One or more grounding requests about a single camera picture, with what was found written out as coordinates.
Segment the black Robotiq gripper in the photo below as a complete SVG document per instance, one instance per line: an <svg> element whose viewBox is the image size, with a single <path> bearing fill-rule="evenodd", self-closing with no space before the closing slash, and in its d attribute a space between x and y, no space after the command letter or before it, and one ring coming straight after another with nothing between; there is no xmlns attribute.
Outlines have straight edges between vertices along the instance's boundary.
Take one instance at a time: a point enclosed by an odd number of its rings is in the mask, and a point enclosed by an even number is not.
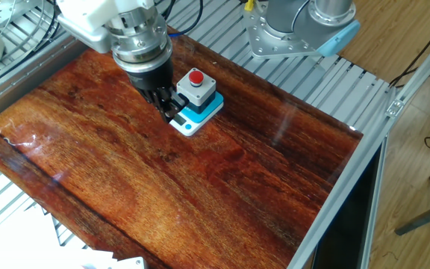
<svg viewBox="0 0 430 269"><path fill-rule="evenodd" d="M127 72L131 84L140 90L144 99L156 108L165 123L169 123L177 113L189 104L186 96L178 93L173 86L173 63L164 64L148 72Z"/></svg>

